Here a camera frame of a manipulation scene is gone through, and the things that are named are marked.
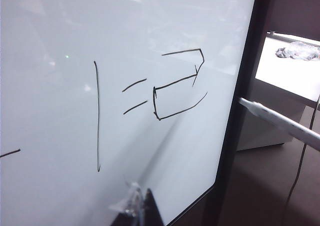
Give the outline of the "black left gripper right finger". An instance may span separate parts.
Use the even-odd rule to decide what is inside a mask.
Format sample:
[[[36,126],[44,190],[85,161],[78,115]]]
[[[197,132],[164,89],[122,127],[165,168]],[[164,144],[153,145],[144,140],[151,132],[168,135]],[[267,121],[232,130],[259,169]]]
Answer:
[[[150,188],[146,190],[144,202],[144,226],[164,226],[156,200]]]

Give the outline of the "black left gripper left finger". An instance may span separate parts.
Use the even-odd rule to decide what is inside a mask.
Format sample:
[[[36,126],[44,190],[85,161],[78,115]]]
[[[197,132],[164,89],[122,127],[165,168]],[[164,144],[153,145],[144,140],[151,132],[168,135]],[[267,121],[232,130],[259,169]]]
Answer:
[[[111,204],[108,208],[118,215],[113,221],[125,226],[144,225],[144,196],[137,182],[126,182],[128,187],[125,196],[118,202]]]

